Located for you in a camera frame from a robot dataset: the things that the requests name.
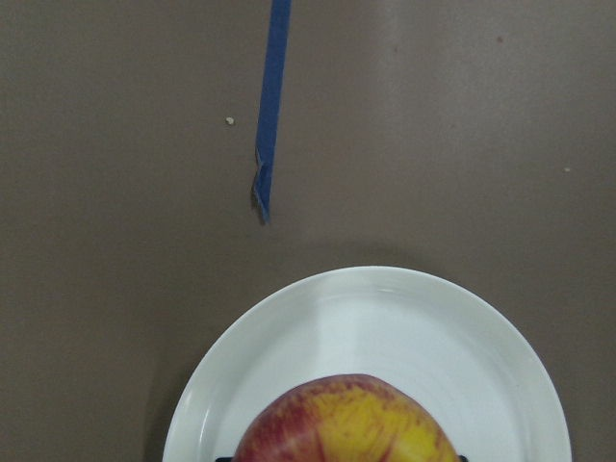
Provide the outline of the red yellow apple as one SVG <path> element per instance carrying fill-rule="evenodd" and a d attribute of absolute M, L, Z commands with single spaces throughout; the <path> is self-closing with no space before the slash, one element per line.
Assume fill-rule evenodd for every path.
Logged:
<path fill-rule="evenodd" d="M 414 399 L 367 374 L 289 390 L 249 425 L 234 461 L 459 461 L 449 437 Z"/>

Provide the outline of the white plate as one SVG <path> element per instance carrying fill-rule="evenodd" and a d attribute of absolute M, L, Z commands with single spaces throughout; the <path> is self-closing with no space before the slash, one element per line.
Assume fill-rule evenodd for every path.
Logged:
<path fill-rule="evenodd" d="M 293 387 L 378 377 L 418 401 L 471 461 L 569 461 L 557 392 L 526 338 L 480 297 L 390 267 L 300 280 L 239 317 L 193 372 L 166 461 L 231 455 L 251 421 Z"/>

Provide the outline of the long blue tape strip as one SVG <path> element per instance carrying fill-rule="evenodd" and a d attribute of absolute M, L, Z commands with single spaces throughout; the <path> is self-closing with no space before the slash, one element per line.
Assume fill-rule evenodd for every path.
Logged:
<path fill-rule="evenodd" d="M 263 223 L 270 221 L 271 184 L 291 11 L 290 0 L 273 0 L 270 3 L 268 39 L 254 145 L 256 173 L 252 185 L 252 194 Z"/>

